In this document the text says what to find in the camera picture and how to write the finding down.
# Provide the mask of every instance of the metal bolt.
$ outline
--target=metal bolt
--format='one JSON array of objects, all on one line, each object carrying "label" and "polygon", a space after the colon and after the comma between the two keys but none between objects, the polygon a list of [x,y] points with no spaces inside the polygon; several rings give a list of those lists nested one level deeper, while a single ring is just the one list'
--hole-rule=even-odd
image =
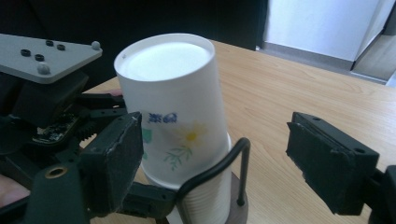
[{"label": "metal bolt", "polygon": [[38,62],[44,62],[44,55],[42,54],[35,55],[35,60]]},{"label": "metal bolt", "polygon": [[30,57],[30,55],[32,55],[32,54],[29,49],[21,49],[21,55],[23,57]]},{"label": "metal bolt", "polygon": [[53,47],[53,41],[52,40],[46,40],[46,45],[49,47]]},{"label": "metal bolt", "polygon": [[56,46],[56,49],[58,49],[58,50],[66,50],[66,47],[64,45],[59,44],[59,45]]}]

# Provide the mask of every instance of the floral pattern on cup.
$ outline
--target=floral pattern on cup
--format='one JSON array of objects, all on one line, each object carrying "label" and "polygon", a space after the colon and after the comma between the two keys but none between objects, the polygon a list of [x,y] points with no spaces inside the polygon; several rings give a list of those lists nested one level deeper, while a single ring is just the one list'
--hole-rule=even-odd
[{"label": "floral pattern on cup", "polygon": [[206,133],[206,126],[197,121],[194,121],[191,125],[180,126],[175,130],[179,147],[169,149],[163,161],[168,161],[171,165],[171,170],[175,171],[190,159],[193,150],[203,143],[203,136]]}]

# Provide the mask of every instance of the white paper cup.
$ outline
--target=white paper cup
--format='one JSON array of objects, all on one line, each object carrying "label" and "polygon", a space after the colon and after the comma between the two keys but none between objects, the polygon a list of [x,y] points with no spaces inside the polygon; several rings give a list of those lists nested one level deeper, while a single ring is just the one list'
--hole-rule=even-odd
[{"label": "white paper cup", "polygon": [[224,158],[230,146],[210,41],[158,35],[124,49],[114,65],[128,112],[143,115],[142,168],[152,182],[178,189]]}]

